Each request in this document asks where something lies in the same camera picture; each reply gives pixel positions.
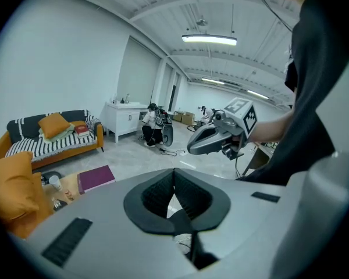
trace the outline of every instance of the book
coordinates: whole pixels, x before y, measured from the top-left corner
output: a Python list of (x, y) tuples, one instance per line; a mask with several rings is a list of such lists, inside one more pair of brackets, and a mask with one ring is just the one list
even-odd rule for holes
[(108, 165), (88, 170), (77, 175), (77, 187), (80, 194), (85, 194), (94, 188), (115, 182)]
[(78, 125), (75, 126), (75, 132), (79, 137), (85, 137), (86, 135), (89, 135), (89, 128), (86, 125)]

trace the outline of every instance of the white ceiling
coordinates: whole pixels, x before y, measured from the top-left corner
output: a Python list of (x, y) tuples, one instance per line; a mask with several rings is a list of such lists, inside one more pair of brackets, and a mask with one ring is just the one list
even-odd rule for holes
[[(108, 1), (109, 11), (164, 49), (189, 81), (222, 79), (235, 90), (266, 95), (275, 105), (292, 104), (293, 93), (284, 85), (291, 33), (260, 0), (100, 1)], [(293, 2), (267, 2), (290, 26), (298, 22), (299, 8)], [(208, 34), (236, 37), (237, 45), (183, 42), (183, 34), (204, 31), (195, 23), (200, 18), (208, 22)]]

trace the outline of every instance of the black shirt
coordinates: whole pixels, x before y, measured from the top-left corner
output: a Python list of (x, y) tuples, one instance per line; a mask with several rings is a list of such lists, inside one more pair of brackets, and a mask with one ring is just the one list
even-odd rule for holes
[(291, 90), (297, 87), (291, 123), (270, 161), (241, 180), (286, 185), (292, 174), (333, 153), (315, 110), (349, 61), (342, 42), (317, 1), (305, 0), (292, 33), (294, 65), (289, 65), (286, 80)]

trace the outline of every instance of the paper cup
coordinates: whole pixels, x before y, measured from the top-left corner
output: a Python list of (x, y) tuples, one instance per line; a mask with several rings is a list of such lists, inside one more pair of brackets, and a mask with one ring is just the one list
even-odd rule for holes
[(58, 191), (62, 190), (62, 185), (60, 184), (59, 178), (57, 176), (50, 177), (49, 184), (51, 184), (54, 187), (54, 189)]

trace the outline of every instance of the person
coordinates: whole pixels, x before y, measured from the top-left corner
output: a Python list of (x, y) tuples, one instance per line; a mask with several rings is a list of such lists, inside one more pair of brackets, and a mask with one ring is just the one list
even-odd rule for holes
[(201, 119), (201, 122), (204, 124), (207, 124), (209, 122), (209, 119), (213, 116), (213, 110), (207, 109), (204, 105), (201, 108), (201, 112), (203, 113), (203, 117)]
[(142, 132), (144, 133), (145, 142), (144, 145), (148, 147), (155, 147), (155, 144), (163, 144), (162, 128), (156, 125), (156, 111), (158, 107), (155, 103), (151, 103), (148, 106), (148, 112), (143, 118), (142, 122), (145, 124), (142, 126)]
[(294, 92), (295, 103), (280, 119), (256, 125), (249, 141), (279, 144), (266, 165), (238, 180), (286, 185), (294, 173), (334, 152), (316, 108), (344, 71), (349, 52), (318, 0), (293, 1), (301, 7), (300, 21), (293, 28), (293, 62), (285, 85)]

